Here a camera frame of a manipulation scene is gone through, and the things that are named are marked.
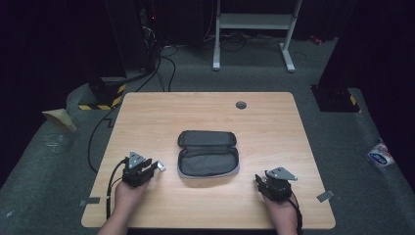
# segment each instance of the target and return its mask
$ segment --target gray carpet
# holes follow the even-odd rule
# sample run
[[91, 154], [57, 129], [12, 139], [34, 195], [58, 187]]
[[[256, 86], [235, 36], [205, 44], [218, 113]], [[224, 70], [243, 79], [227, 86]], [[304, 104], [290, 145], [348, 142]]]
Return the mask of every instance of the gray carpet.
[[[365, 155], [380, 138], [362, 95], [350, 89], [361, 113], [321, 113], [310, 90], [317, 84], [336, 45], [321, 46], [294, 40], [290, 51], [297, 71], [287, 73], [277, 44], [249, 43], [242, 50], [222, 50], [221, 70], [211, 70], [212, 50], [179, 47], [169, 56], [176, 65], [171, 82], [175, 91], [288, 91], [293, 93], [300, 116], [337, 222], [331, 230], [304, 230], [304, 234], [415, 234], [415, 197], [396, 164], [380, 172]], [[231, 50], [238, 45], [224, 44]], [[175, 48], [162, 50], [168, 56]], [[168, 60], [159, 70], [164, 88], [173, 72]], [[133, 92], [146, 80], [127, 84]], [[66, 106], [78, 131], [67, 137], [61, 149], [48, 146], [59, 131], [48, 121], [39, 128], [20, 162], [0, 191], [0, 234], [95, 234], [98, 229], [81, 225], [84, 207], [96, 174], [87, 162], [93, 129], [108, 111], [81, 111], [77, 102], [86, 85], [68, 96]], [[153, 77], [140, 90], [159, 92]], [[110, 115], [116, 119], [117, 110]], [[91, 143], [91, 161], [98, 168], [112, 129], [108, 121], [98, 127]], [[139, 234], [259, 234], [254, 231], [138, 230]]]

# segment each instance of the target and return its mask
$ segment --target white metal stand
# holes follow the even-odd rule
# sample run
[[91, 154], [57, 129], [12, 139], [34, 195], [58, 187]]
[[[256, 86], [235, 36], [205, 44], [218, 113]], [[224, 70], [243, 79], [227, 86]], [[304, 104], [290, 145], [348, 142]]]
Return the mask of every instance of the white metal stand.
[[213, 70], [220, 70], [220, 30], [222, 28], [250, 28], [250, 29], [285, 29], [287, 35], [284, 43], [280, 43], [281, 52], [287, 66], [288, 72], [295, 72], [288, 47], [290, 45], [293, 31], [299, 16], [302, 0], [297, 0], [292, 14], [267, 15], [267, 14], [221, 14], [220, 0], [217, 0], [216, 8], [216, 30], [213, 51]]

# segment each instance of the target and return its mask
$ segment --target tape strip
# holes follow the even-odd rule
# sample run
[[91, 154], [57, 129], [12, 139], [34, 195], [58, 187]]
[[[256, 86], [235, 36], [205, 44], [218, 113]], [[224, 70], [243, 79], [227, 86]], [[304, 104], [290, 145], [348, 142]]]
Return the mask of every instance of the tape strip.
[[85, 207], [87, 204], [99, 204], [101, 198], [89, 198], [87, 200], [81, 200], [79, 203], [80, 207]]
[[333, 196], [335, 196], [335, 193], [332, 190], [328, 190], [317, 196], [317, 199], [318, 201], [320, 201], [320, 203], [322, 203], [328, 199], [331, 199]]

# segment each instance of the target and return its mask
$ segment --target wooden table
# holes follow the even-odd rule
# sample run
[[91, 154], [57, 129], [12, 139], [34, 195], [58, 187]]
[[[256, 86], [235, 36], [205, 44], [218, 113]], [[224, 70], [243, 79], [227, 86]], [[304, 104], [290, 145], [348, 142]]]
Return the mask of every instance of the wooden table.
[[[247, 104], [245, 109], [236, 107], [240, 101]], [[180, 178], [177, 137], [183, 130], [234, 132], [240, 172], [210, 179]], [[130, 151], [161, 160], [166, 171], [156, 170], [129, 227], [272, 228], [254, 175], [262, 176], [266, 169], [277, 166], [299, 179], [291, 183], [300, 201], [303, 228], [329, 229], [336, 224], [330, 203], [316, 199], [326, 190], [290, 93], [126, 94], [90, 195], [101, 201], [86, 206], [84, 226], [101, 227], [105, 222], [111, 173]], [[115, 179], [121, 177], [121, 172], [120, 168]]]

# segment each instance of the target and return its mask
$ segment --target black zippered case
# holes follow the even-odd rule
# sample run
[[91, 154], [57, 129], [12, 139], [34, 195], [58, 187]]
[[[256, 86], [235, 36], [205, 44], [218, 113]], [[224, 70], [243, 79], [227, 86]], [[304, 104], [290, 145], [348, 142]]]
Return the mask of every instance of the black zippered case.
[[180, 177], [209, 178], [239, 172], [236, 136], [229, 131], [185, 130], [177, 140]]

